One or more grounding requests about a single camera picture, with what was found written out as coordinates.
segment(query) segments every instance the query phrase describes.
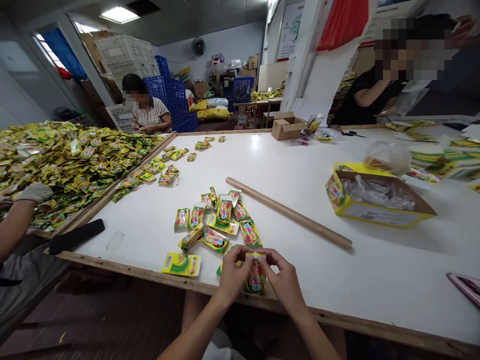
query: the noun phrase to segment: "pile of snack packets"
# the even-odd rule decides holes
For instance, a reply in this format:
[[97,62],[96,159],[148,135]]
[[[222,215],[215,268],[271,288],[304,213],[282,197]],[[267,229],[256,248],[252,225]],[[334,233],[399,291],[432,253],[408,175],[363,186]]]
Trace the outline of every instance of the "pile of snack packets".
[[[223,233],[235,236],[240,229],[247,247],[262,245],[255,223],[240,199],[241,193],[241,190],[230,190],[228,194],[217,195],[215,188],[210,186],[209,192],[200,194],[200,202],[196,203],[192,210],[188,207],[177,210],[174,231],[184,231],[186,236],[178,243],[182,253],[168,253],[162,268],[163,273],[198,276],[200,256],[187,252],[197,243],[202,243],[219,255],[228,254],[233,245]],[[245,282],[245,291],[265,295],[267,278],[258,262],[258,258],[265,255],[252,252],[246,256],[253,257],[254,260],[252,271]],[[222,275],[222,262],[216,273],[218,276]]]
[[32,225],[54,231],[141,162],[163,138],[47,121],[0,130],[0,196],[15,200],[29,184],[50,186]]
[[114,203],[125,195],[130,194],[131,189],[139,186],[141,181],[148,183],[156,179],[157,173],[160,173],[160,177],[158,178],[159,185],[170,188],[177,185],[180,170],[178,170],[173,164],[166,165],[165,163],[170,159],[175,161],[180,159],[184,154],[189,152],[189,149],[177,149],[175,146],[170,146],[163,151],[165,153],[162,156],[156,157],[151,162],[143,164],[140,168],[132,171],[127,178],[120,181],[116,187],[117,192],[112,198]]

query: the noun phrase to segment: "blue curtain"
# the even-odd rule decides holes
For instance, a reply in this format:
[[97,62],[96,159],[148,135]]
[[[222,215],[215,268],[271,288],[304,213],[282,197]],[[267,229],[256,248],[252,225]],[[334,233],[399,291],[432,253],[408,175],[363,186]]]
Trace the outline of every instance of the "blue curtain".
[[64,35],[59,28],[55,28],[48,32],[43,32],[41,34],[45,39],[45,42],[50,47],[50,49],[55,53],[55,55],[60,59],[66,69],[76,78],[76,79],[87,79],[87,74],[84,71],[82,65],[80,65],[77,57],[69,46],[67,40],[65,40]]

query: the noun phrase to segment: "yellow sack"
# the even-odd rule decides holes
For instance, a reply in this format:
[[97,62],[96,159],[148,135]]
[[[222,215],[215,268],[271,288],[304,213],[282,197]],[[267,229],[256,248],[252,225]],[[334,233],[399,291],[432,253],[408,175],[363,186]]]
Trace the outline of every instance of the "yellow sack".
[[230,112],[227,109],[207,109],[203,113],[203,119],[225,119],[230,118]]
[[205,110],[197,111],[196,112],[196,117],[198,120],[202,120],[205,116]]
[[191,111],[194,113],[198,113],[202,110],[207,110],[207,100],[200,101]]

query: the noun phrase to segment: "scissors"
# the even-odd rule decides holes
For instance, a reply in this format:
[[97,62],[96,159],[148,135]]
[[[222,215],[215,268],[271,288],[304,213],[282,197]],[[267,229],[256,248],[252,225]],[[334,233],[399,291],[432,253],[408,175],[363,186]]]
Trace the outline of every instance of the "scissors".
[[368,138],[368,136],[358,135],[356,131],[349,131],[349,132],[343,132],[342,131],[341,134],[344,135],[344,136],[358,136],[358,137],[364,138],[364,139]]

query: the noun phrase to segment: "pink mobile phone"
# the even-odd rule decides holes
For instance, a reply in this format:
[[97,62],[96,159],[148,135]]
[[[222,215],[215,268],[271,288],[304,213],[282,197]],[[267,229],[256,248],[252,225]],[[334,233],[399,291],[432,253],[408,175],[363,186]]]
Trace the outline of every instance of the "pink mobile phone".
[[480,280],[447,272],[446,277],[475,305],[480,307]]

